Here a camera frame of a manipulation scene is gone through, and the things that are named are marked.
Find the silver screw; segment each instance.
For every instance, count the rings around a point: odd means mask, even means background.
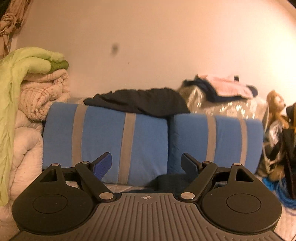
[[[103,199],[103,200],[110,200],[114,197],[114,195],[110,192],[103,192],[99,195],[99,198],[100,199]]]
[[[183,193],[181,193],[181,198],[186,199],[186,200],[191,200],[191,199],[195,198],[195,195],[192,192],[183,192]]]

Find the stuffed animal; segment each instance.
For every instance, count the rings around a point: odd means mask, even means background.
[[[286,121],[285,118],[281,115],[281,112],[286,107],[283,97],[275,90],[272,90],[268,93],[266,101],[269,107],[267,128],[269,128],[275,120],[279,120],[282,123],[283,128],[288,129],[289,122]]]

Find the rolled quilt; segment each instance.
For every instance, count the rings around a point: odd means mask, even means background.
[[[51,74],[28,73],[21,84],[19,110],[34,121],[45,120],[54,102],[70,98],[69,77],[65,69]]]

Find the blue cable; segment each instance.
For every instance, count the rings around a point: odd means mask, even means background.
[[[262,182],[270,191],[275,191],[279,201],[287,208],[296,209],[296,200],[289,197],[286,178],[271,182],[267,177]]]

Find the gray stripe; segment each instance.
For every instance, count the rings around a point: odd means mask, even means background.
[[[133,133],[135,130],[136,114],[126,113],[121,142],[118,183],[128,183],[129,169],[131,165],[131,151],[133,146]]]
[[[242,133],[242,153],[241,159],[239,161],[240,164],[245,165],[247,158],[247,150],[248,150],[248,133],[247,133],[247,124],[243,119],[239,119]]]
[[[81,142],[82,142],[82,131],[84,116],[87,110],[87,105],[77,105],[72,131],[72,166],[74,167],[77,163],[82,162],[81,155]]]
[[[212,115],[207,115],[208,138],[207,138],[207,157],[206,161],[214,162],[216,151],[216,120]]]

